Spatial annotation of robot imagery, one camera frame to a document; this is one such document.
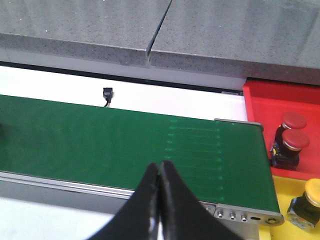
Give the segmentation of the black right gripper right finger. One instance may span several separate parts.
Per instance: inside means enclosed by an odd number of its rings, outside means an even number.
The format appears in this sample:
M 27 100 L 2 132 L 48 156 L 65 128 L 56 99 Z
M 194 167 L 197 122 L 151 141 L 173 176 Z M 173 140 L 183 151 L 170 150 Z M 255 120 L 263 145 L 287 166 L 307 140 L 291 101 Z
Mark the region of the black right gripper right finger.
M 171 161 L 160 165 L 160 212 L 165 240 L 240 240 L 197 200 Z

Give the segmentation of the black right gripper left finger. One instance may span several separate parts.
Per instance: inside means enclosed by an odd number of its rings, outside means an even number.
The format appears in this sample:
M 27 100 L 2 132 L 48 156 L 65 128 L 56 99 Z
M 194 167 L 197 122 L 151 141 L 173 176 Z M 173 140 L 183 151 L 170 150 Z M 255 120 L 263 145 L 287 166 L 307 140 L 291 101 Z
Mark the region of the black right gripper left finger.
M 159 229 L 158 167 L 147 166 L 135 192 L 90 240 L 156 240 Z

